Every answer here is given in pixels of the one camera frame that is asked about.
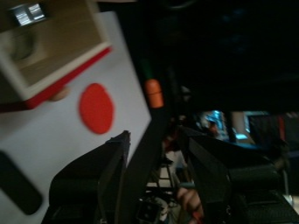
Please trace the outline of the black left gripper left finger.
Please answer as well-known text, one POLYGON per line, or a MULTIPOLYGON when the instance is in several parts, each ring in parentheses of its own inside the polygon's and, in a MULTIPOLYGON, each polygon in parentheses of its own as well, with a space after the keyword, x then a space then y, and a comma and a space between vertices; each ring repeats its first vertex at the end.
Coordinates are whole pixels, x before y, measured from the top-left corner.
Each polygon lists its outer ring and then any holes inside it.
POLYGON ((130 144, 126 130, 60 170, 42 224, 119 224, 130 144))

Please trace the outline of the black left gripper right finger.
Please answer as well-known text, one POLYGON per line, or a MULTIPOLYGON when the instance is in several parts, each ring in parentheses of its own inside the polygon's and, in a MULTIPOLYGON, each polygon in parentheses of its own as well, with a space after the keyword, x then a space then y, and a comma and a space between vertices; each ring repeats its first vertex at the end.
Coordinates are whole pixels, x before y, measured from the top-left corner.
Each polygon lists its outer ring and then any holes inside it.
POLYGON ((195 182, 204 224, 299 224, 278 190, 273 162, 252 150, 180 127, 178 144, 195 182))

